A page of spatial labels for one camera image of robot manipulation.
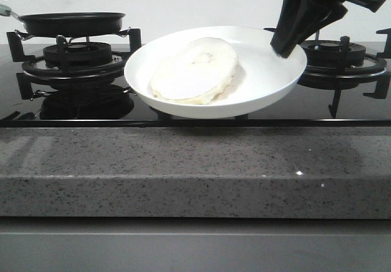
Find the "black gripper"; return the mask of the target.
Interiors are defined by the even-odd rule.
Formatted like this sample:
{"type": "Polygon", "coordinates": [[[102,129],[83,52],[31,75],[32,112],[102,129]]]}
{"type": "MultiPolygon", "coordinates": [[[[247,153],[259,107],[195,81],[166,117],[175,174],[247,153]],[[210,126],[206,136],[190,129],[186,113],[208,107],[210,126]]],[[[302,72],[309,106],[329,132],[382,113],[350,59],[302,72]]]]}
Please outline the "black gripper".
{"type": "MultiPolygon", "coordinates": [[[[351,2],[371,12],[377,12],[386,2],[386,0],[339,1],[351,2]]],[[[296,45],[301,44],[320,29],[341,20],[347,12],[348,9],[342,4],[323,7],[319,0],[283,0],[271,46],[279,56],[287,58],[296,45]]]]}

